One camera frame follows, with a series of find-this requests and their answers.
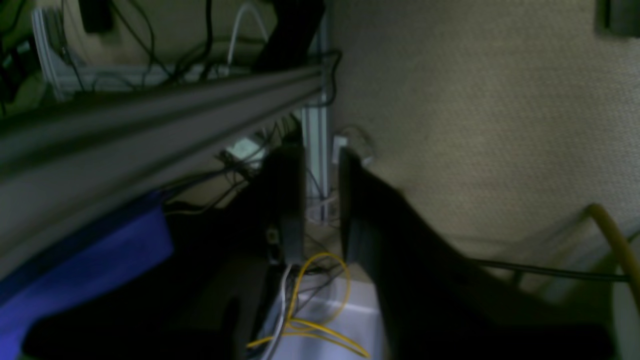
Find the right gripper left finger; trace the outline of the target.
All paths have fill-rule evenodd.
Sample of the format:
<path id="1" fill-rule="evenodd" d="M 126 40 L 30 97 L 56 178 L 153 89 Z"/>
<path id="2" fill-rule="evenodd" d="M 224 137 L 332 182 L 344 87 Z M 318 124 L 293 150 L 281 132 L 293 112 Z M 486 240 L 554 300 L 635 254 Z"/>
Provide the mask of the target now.
<path id="1" fill-rule="evenodd" d="M 305 150 L 280 146 L 225 208 L 178 218 L 167 260 L 116 289 L 37 321 L 37 360 L 244 360 L 275 294 L 276 268 L 303 262 Z"/>

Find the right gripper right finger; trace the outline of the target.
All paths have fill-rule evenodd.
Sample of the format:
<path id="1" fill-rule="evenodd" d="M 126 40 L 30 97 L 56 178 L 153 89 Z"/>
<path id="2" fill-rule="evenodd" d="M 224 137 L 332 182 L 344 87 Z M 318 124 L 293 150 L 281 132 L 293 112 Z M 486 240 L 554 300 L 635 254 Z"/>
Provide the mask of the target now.
<path id="1" fill-rule="evenodd" d="M 375 285 L 396 360 L 610 360 L 606 326 L 490 275 L 455 250 L 356 152 L 339 155 L 343 259 Z"/>

